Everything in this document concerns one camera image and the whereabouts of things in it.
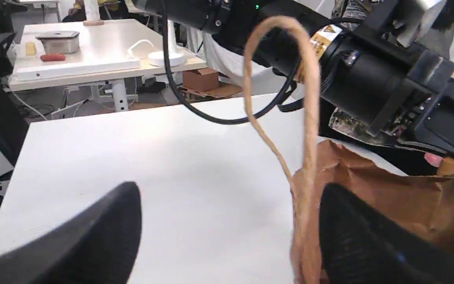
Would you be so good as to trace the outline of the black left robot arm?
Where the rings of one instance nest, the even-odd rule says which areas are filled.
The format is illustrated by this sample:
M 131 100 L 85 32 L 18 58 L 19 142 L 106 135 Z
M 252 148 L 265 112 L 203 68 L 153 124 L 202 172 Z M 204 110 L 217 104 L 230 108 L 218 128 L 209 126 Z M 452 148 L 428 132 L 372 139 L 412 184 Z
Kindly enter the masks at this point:
M 312 54 L 311 36 L 318 34 L 277 5 L 251 31 L 244 45 L 244 106 L 247 118 L 279 160 L 292 198 L 293 229 L 289 259 L 275 272 L 292 272 L 296 284 L 318 283 L 321 273 L 331 284 L 454 284 L 454 255 L 439 245 L 454 237 L 431 233 L 416 223 L 430 209 L 417 189 L 442 189 L 454 177 L 405 177 L 396 182 L 380 174 L 360 185 L 326 181 L 327 149 L 318 142 L 319 98 L 324 97 L 362 119 L 375 135 L 390 126 L 394 145 L 442 153 L 454 159 L 454 68 L 430 50 L 405 55 L 381 39 L 388 16 L 368 21 L 344 36 L 346 48 L 326 59 Z M 280 32 L 295 43 L 298 76 L 305 87 L 303 165 L 292 174 L 283 156 L 263 131 L 252 111 L 251 61 L 267 34 Z M 160 276 L 177 282 L 172 257 L 185 253 L 186 273 L 198 245 L 220 237 L 249 235 L 258 220 L 241 206 L 249 198 L 233 189 L 208 189 L 205 194 L 183 189 L 165 193 L 163 211 L 156 202 L 139 201 L 135 182 L 123 182 L 87 209 L 42 237 L 0 255 L 0 284 L 126 284 L 143 257 Z

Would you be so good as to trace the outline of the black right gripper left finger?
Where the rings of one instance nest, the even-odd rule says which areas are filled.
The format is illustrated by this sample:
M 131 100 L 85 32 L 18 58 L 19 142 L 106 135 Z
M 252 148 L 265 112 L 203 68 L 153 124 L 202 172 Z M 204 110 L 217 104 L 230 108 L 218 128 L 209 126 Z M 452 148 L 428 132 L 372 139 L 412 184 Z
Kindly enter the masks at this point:
M 44 236 L 0 256 L 0 284 L 125 284 L 140 246 L 142 209 L 124 182 Z

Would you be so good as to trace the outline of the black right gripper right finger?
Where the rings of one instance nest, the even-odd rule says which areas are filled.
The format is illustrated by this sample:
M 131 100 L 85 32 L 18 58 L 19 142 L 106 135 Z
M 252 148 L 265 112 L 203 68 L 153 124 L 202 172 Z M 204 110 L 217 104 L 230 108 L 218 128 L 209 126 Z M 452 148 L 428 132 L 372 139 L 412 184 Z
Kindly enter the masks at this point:
M 322 193 L 319 237 L 332 284 L 454 284 L 454 256 L 336 183 Z

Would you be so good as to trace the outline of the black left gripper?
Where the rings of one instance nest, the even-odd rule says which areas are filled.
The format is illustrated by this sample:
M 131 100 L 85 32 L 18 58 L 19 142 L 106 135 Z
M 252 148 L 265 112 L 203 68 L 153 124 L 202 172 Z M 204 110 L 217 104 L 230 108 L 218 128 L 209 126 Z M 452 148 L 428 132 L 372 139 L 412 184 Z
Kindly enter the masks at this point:
M 454 159 L 454 62 L 417 41 L 454 27 L 454 0 L 382 0 L 365 18 L 367 132 Z

